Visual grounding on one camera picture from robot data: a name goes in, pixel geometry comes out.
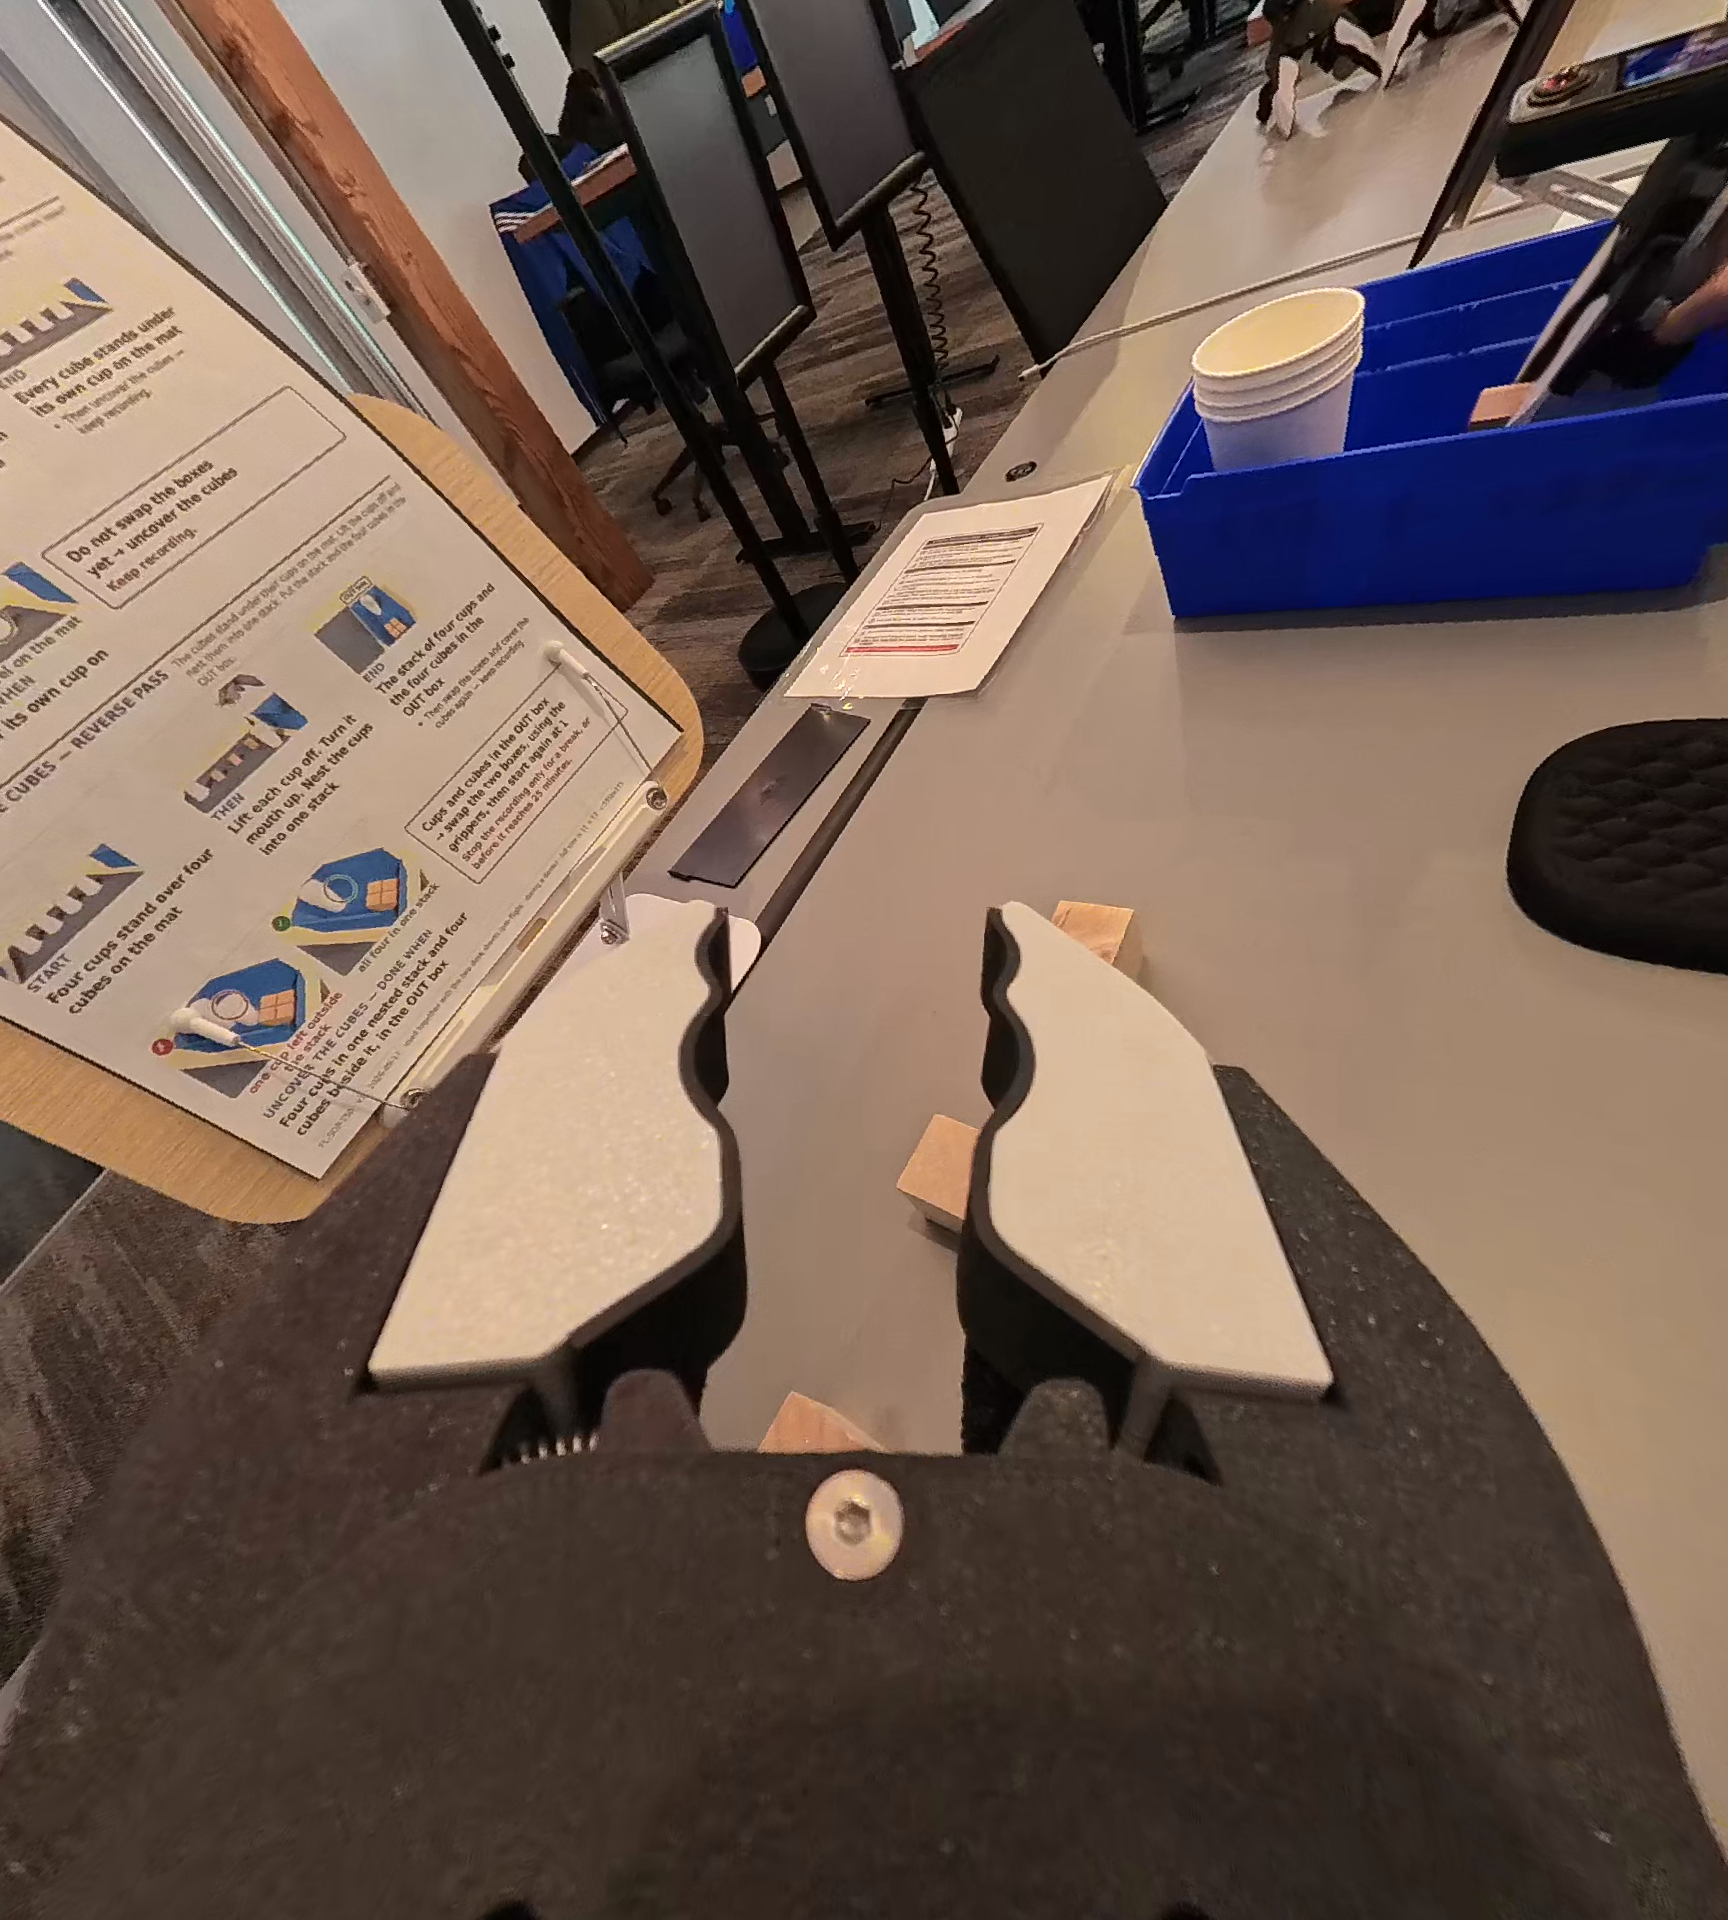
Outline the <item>idle black white gripper device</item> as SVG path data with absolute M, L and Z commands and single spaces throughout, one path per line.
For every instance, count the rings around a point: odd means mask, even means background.
M 1398 66 L 1420 40 L 1454 35 L 1495 15 L 1520 28 L 1525 6 L 1518 1 L 1398 1 L 1382 43 L 1387 84 L 1396 78 Z
M 1276 140 L 1296 132 L 1298 87 L 1309 67 L 1335 81 L 1364 76 L 1387 84 L 1382 43 L 1349 1 L 1254 3 L 1246 40 L 1265 50 L 1257 119 Z

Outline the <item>laminated paper sheet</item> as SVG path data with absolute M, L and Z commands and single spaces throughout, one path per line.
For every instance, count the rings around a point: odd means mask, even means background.
M 979 691 L 1119 488 L 1106 469 L 1049 491 L 917 512 L 781 693 L 858 708 Z

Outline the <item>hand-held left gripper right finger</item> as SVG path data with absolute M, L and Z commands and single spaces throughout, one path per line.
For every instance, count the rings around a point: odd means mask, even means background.
M 1057 1379 L 1132 1454 L 1194 1445 L 1200 1396 L 1319 1405 L 1333 1360 L 1218 1072 L 1144 985 L 1042 912 L 986 912 L 989 1113 L 958 1232 L 965 1443 Z

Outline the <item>tilted dark stand board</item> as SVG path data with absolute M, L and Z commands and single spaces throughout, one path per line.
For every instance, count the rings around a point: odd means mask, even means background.
M 1489 180 L 1504 136 L 1511 103 L 1518 89 L 1547 72 L 1553 48 L 1567 26 L 1573 1 L 1529 1 L 1497 76 L 1466 132 L 1447 181 L 1432 204 L 1428 220 L 1411 252 L 1406 265 L 1420 268 L 1449 228 L 1466 221 L 1477 195 Z

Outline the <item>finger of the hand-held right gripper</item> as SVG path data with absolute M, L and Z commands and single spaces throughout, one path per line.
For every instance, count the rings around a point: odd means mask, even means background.
M 1630 405 L 1619 358 L 1630 304 L 1630 242 L 1619 226 L 1567 289 L 1517 374 L 1504 423 L 1570 419 Z

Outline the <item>black pole with round base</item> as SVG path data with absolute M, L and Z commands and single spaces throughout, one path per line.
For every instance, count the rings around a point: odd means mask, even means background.
M 536 169 L 551 207 L 559 214 L 561 226 L 571 234 L 589 268 L 596 296 L 608 308 L 612 321 L 619 324 L 631 343 L 662 409 L 676 423 L 694 469 L 702 475 L 706 489 L 712 494 L 717 508 L 732 529 L 740 557 L 754 569 L 762 585 L 770 605 L 749 628 L 736 655 L 753 684 L 770 687 L 798 659 L 818 626 L 843 601 L 852 582 L 843 580 L 839 565 L 823 545 L 814 545 L 806 554 L 781 554 L 773 557 L 767 557 L 758 550 L 762 544 L 778 540 L 778 525 L 757 488 L 757 478 L 747 465 L 745 454 L 728 434 L 708 391 L 702 349 L 694 342 L 694 328 L 686 324 L 682 300 L 676 300 L 674 271 L 661 247 L 661 234 L 653 223 L 645 184 L 638 180 L 626 136 L 598 78 L 596 59 L 593 59 L 593 67 L 598 89 L 619 132 L 622 132 L 622 144 L 632 164 L 631 184 L 637 187 L 637 206 L 631 210 L 631 220 L 651 246 L 653 268 L 659 273 L 659 281 L 674 313 L 676 345 L 673 347 L 665 343 L 665 334 L 647 319 L 643 301 L 629 288 L 620 268 L 608 253 L 594 214 L 564 172 L 563 162 L 551 150 L 540 119 L 530 107 L 517 73 L 507 66 L 502 52 L 494 46 L 491 26 L 478 12 L 478 6 L 444 1 L 443 12 L 481 79 L 491 89 L 492 103 L 517 138 L 522 155 Z

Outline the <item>black display screen on stand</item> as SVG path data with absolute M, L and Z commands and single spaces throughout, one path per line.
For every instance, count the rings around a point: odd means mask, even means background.
M 956 494 L 938 358 L 895 204 L 927 158 L 912 136 L 878 12 L 868 1 L 738 3 L 828 246 L 863 238 L 941 491 Z
M 839 514 L 782 384 L 781 358 L 816 318 L 761 146 L 722 8 L 684 3 L 594 58 L 626 136 L 718 417 L 778 525 L 767 557 L 823 548 L 843 582 L 874 525 Z

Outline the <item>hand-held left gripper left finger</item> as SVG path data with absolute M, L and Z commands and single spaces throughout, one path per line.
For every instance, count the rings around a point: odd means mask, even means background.
M 668 904 L 566 966 L 498 1044 L 367 1360 L 389 1394 L 513 1388 L 542 1452 L 594 1448 L 612 1392 L 705 1445 L 742 1328 L 728 1093 L 731 915 Z

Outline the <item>black textured cushion pad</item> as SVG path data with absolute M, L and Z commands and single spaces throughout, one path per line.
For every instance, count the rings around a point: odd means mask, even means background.
M 1728 976 L 1728 717 L 1625 724 L 1557 747 L 1518 797 L 1504 882 L 1575 948 Z

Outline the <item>black rectangular desk plate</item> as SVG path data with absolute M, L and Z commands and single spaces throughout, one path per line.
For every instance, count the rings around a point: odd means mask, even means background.
M 738 887 L 867 733 L 868 720 L 812 702 L 673 861 L 678 882 Z

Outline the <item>wooden post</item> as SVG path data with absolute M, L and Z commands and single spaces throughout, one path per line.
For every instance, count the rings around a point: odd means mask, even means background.
M 572 452 L 274 1 L 179 12 L 247 99 L 384 296 L 413 358 L 471 430 L 518 503 L 619 612 L 653 571 L 598 503 Z

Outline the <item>blue plastic bin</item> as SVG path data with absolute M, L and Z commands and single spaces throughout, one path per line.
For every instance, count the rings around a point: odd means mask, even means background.
M 1605 221 L 1367 281 L 1349 437 L 1218 472 L 1182 395 L 1135 475 L 1174 616 L 1685 588 L 1728 545 L 1728 332 L 1656 395 L 1474 432 Z

